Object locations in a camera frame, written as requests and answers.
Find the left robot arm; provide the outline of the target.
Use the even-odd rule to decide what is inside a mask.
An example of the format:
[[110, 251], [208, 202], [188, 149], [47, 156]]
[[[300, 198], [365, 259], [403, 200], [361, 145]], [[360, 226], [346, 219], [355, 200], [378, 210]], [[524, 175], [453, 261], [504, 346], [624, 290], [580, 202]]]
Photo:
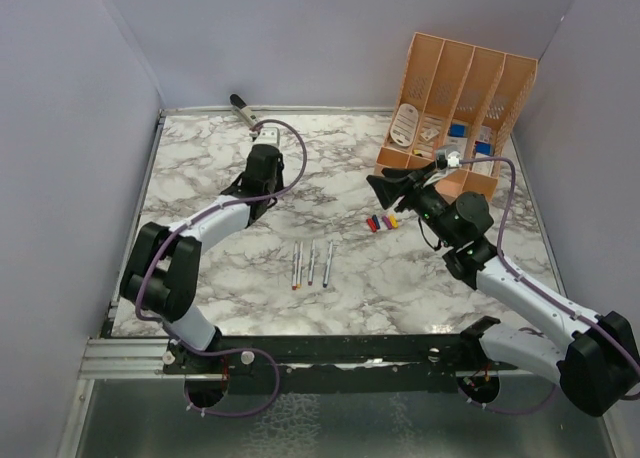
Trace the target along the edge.
[[221, 331], [195, 304], [201, 256], [251, 226], [284, 189], [283, 155], [273, 145], [251, 148], [245, 170], [202, 211], [170, 226], [142, 226], [119, 285], [119, 296], [161, 320], [187, 348], [186, 360], [206, 373], [220, 363]]

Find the white marker red end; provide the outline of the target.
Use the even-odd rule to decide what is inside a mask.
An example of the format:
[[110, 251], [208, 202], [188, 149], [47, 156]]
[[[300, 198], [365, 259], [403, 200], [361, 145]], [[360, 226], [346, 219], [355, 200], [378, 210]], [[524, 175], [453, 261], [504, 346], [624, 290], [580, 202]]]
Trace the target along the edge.
[[295, 241], [293, 244], [293, 254], [292, 254], [292, 276], [291, 276], [292, 290], [297, 290], [298, 288], [298, 263], [299, 263], [299, 243]]

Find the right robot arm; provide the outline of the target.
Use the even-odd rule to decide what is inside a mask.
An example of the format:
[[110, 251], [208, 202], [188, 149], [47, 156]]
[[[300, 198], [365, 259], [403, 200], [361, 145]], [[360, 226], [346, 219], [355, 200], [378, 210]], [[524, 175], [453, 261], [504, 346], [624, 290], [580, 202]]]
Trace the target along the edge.
[[472, 369], [500, 362], [536, 374], [592, 417], [619, 401], [638, 400], [639, 351], [628, 320], [575, 304], [516, 266], [500, 241], [486, 237], [494, 220], [482, 194], [465, 191], [447, 201], [437, 191], [454, 168], [448, 158], [414, 170], [386, 168], [366, 180], [382, 208], [411, 211], [435, 234], [433, 248], [447, 250], [443, 260], [455, 279], [507, 305], [541, 333], [484, 318], [467, 329], [461, 361]]

